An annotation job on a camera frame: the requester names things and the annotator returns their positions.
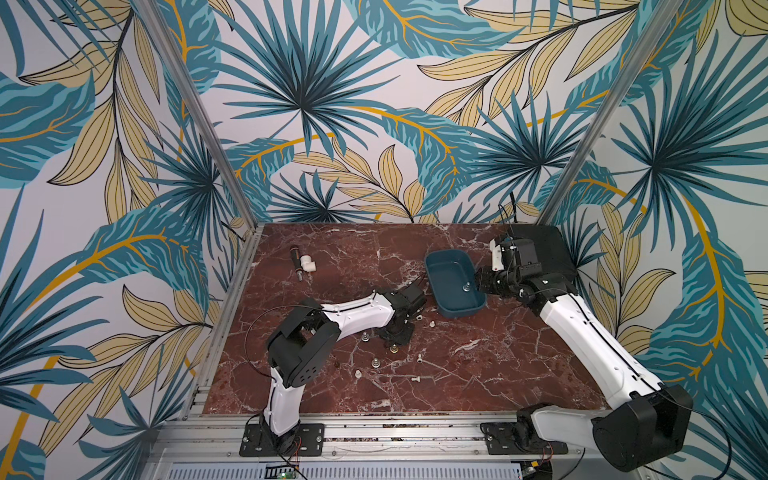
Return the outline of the teal plastic storage box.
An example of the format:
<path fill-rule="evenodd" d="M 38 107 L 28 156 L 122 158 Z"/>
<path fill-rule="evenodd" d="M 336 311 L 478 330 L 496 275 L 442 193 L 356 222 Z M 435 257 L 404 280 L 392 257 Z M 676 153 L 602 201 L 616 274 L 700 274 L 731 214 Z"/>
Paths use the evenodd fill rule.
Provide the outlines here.
<path fill-rule="evenodd" d="M 425 267 L 437 310 L 443 317 L 473 316 L 486 307 L 486 295 L 478 290 L 475 268 L 466 252 L 430 252 L 425 257 Z"/>

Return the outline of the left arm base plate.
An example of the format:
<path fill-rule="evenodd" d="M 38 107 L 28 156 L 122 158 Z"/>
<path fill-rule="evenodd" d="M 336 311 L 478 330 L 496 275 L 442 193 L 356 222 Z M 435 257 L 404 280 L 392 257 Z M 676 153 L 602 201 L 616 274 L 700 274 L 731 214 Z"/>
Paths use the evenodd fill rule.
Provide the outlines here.
<path fill-rule="evenodd" d="M 320 457 L 325 440 L 322 423 L 299 423 L 283 435 L 272 433 L 265 423 L 245 426 L 239 456 L 256 457 Z"/>

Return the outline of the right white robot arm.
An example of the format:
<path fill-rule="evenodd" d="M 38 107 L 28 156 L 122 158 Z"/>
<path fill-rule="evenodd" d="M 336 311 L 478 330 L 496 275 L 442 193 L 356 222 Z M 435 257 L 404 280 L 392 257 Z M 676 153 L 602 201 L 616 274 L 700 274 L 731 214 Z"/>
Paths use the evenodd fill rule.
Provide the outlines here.
<path fill-rule="evenodd" d="M 475 273 L 480 291 L 514 298 L 530 308 L 572 350 L 602 392 L 604 410 L 529 407 L 525 432 L 543 442 L 598 451 L 612 467 L 630 472 L 682 450 L 693 399 L 667 386 L 614 338 L 561 272 L 546 270 L 526 238 L 500 235 L 492 264 Z"/>

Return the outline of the white pipe elbow fitting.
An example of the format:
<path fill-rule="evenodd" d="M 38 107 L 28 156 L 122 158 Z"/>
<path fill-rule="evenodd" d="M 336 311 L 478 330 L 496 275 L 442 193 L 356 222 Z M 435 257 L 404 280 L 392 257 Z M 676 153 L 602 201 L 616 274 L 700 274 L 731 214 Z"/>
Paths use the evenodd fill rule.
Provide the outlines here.
<path fill-rule="evenodd" d="M 308 273 L 315 272 L 317 269 L 316 263 L 310 255 L 302 255 L 300 257 L 300 266 L 305 272 Z"/>

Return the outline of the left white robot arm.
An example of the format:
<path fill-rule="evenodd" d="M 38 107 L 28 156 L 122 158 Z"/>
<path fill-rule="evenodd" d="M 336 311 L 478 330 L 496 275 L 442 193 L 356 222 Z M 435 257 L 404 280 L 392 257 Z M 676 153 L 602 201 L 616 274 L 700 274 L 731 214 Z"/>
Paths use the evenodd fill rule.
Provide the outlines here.
<path fill-rule="evenodd" d="M 293 307 L 267 340 L 271 385 L 262 424 L 272 438 L 279 442 L 296 436 L 304 388 L 338 341 L 372 330 L 389 346 L 405 346 L 414 332 L 413 319 L 425 305 L 423 289 L 410 283 L 341 304 L 307 298 Z"/>

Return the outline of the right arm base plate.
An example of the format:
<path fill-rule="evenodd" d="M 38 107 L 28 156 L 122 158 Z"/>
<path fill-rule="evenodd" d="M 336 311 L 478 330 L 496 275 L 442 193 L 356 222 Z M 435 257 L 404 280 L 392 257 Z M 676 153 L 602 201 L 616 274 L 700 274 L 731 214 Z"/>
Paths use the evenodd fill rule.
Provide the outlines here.
<path fill-rule="evenodd" d="M 569 452 L 566 443 L 543 440 L 523 422 L 481 423 L 480 431 L 489 455 L 539 455 L 547 459 Z"/>

